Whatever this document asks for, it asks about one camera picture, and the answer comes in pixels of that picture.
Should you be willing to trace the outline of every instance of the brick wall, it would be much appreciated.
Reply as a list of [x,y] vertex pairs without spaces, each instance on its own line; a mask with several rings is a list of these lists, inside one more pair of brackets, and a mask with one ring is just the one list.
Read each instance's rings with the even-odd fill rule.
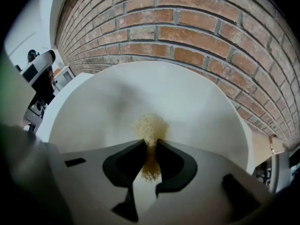
[[144,60],[187,67],[254,131],[300,140],[299,44],[271,0],[66,0],[56,45],[75,75]]

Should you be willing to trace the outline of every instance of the white wall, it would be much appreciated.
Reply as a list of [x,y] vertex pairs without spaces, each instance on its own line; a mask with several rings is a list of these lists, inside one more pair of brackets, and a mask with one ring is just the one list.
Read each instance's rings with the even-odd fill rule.
[[27,66],[28,51],[40,54],[53,49],[56,60],[53,70],[64,66],[55,46],[60,11],[65,0],[30,0],[16,18],[4,40],[4,47],[13,65]]

